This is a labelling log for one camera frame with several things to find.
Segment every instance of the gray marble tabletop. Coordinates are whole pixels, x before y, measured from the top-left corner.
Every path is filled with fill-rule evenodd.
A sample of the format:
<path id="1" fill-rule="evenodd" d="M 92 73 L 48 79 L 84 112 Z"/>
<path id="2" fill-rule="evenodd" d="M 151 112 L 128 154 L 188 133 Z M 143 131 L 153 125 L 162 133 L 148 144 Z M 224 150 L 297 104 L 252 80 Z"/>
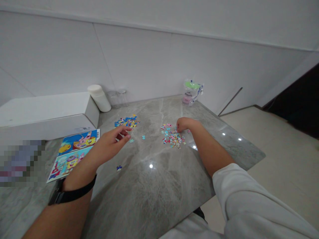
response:
<path id="1" fill-rule="evenodd" d="M 171 148 L 162 142 L 160 127 L 165 123 L 175 127 L 179 117 L 201 121 L 245 170 L 265 157 L 202 104 L 196 102 L 187 107 L 180 96 L 130 103 L 128 107 L 102 113 L 101 133 L 113 129 L 118 119 L 133 114 L 141 121 L 131 132 L 134 143 L 127 143 L 98 169 L 82 238 L 158 238 L 215 195 L 212 180 L 194 149 L 191 133 L 182 133 L 186 145 Z M 46 144 L 42 157 L 44 179 L 61 141 Z M 47 205 L 53 186 L 54 183 L 0 188 L 0 237 L 21 238 Z"/>

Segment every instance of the floor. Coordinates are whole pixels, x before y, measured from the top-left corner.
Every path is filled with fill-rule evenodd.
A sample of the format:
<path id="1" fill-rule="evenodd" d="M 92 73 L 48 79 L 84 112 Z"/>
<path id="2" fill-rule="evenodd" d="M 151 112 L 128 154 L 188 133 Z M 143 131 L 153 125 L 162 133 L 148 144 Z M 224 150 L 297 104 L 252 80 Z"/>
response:
<path id="1" fill-rule="evenodd" d="M 266 154 L 248 173 L 319 230 L 319 140 L 255 107 L 221 118 Z M 201 209 L 209 227 L 223 233 L 216 196 Z"/>

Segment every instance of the clear glass jar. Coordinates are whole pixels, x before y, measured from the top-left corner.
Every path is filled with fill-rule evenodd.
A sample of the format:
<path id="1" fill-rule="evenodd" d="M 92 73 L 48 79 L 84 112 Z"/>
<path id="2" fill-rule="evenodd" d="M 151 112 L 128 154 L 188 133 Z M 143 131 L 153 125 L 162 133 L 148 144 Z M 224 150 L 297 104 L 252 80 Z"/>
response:
<path id="1" fill-rule="evenodd" d="M 127 107 L 128 106 L 128 102 L 127 102 L 127 96 L 126 96 L 126 90 L 124 89 L 120 89 L 117 91 L 118 95 L 119 95 L 119 102 L 121 104 L 122 107 Z"/>
<path id="2" fill-rule="evenodd" d="M 117 96 L 117 92 L 116 91 L 108 91 L 107 92 L 107 96 L 109 98 L 110 104 L 114 109 L 118 109 L 119 108 L 119 97 Z"/>

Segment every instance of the dark doorway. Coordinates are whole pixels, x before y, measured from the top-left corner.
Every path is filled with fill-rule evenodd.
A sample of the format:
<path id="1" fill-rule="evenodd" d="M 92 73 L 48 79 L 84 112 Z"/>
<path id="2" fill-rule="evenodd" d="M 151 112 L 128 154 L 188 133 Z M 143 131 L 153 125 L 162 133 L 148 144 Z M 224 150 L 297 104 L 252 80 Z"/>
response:
<path id="1" fill-rule="evenodd" d="M 319 138 L 319 64 L 263 107 L 296 129 Z"/>

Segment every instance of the white box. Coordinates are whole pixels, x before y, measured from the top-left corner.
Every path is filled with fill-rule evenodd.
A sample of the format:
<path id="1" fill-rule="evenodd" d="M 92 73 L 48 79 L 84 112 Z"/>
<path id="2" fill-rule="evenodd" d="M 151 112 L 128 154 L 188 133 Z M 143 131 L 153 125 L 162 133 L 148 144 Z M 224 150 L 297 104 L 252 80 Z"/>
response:
<path id="1" fill-rule="evenodd" d="M 13 99 L 0 107 L 0 145 L 96 129 L 99 114 L 88 92 Z"/>

